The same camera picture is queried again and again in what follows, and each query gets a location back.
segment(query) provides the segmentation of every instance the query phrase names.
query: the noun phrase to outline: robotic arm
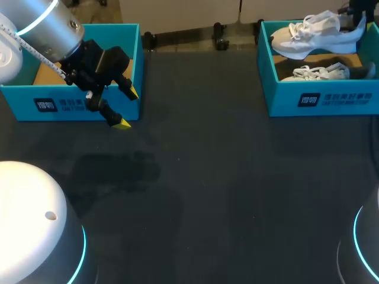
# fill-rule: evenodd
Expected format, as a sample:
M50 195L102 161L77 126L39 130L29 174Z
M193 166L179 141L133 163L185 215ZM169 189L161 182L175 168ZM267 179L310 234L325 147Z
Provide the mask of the robotic arm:
M101 96L114 80L128 99L139 98L131 80L123 76L130 59L121 47L103 50L94 40L83 41L84 33L84 27L59 0L1 0L0 84L20 71L22 46L68 85L74 83L87 91L88 109L99 111L109 126L129 127Z
M349 6L338 10L338 14L353 15L354 26L357 26L366 13L367 23L374 22L374 11L379 0L350 0Z

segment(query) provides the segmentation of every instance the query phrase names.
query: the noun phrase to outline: cardboard box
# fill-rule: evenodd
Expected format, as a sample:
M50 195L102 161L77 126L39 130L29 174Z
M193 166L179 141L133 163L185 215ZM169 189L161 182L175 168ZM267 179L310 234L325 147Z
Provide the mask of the cardboard box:
M85 40L95 40L103 49L120 46L130 64L124 75L131 79L141 97L143 79L143 47L138 24L84 25ZM68 86L46 65L23 51L24 63L18 76L0 90L19 121L98 121L98 112L86 109L86 92L75 85ZM103 96L110 107L125 120L138 120L140 99L130 101L112 84Z
M305 60L290 60L273 51L270 35L291 22L262 22L258 43L258 69L266 104L271 117L305 115L379 114L379 29L373 24L358 43L357 54L331 54L315 50ZM371 80L319 80L281 82L292 71L304 65L328 67L341 62L359 67L374 62L375 79Z

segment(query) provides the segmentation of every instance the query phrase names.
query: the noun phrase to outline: dark mat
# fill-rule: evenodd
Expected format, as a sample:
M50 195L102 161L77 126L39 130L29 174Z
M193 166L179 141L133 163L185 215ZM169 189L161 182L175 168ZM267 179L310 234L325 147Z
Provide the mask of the dark mat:
M339 238L377 183L371 118L269 118L251 51L146 57L130 131L18 123L0 100L0 159L61 184L99 284L339 283Z

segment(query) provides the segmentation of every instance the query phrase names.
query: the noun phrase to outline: white sneaker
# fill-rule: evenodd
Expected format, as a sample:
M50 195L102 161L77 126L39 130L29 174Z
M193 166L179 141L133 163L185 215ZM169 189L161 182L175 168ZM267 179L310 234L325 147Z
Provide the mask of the white sneaker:
M327 68L317 67L309 69L309 66L303 66L294 70L294 76L288 77L283 81L317 81L317 80L347 80L352 79L372 79L375 77L376 67L370 62L367 67L349 67L342 63L330 65Z
M340 32L341 25L348 25L351 17L337 15L330 11L306 16L303 22L291 23L271 35L272 48L279 54L302 60L315 49L332 53L355 53L356 43L362 37L366 17L362 16L357 28L349 33Z

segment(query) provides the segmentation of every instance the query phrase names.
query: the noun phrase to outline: teal cardboard box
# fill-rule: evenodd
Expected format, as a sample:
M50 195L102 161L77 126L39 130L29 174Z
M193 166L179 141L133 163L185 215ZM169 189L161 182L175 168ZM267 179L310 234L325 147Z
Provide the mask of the teal cardboard box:
M143 47L138 24L84 25L85 40L95 40L103 49L120 46L133 59L130 79L141 98L143 79ZM86 92L75 85L33 85L40 62L23 51L24 63L18 76L7 86L1 86L16 119L19 121L98 121L98 112L85 108ZM117 84L104 89L102 96L110 107L125 120L138 120L140 99L130 101L118 90Z
M375 63L377 67L375 79L280 82L273 60L273 56L277 53L271 48L268 39L274 31L288 27L290 22L298 21L265 21L261 25L257 61L269 115L288 117L379 114L378 27L373 24L368 29L357 50L363 65L369 62ZM325 53L328 51L312 52L312 54Z

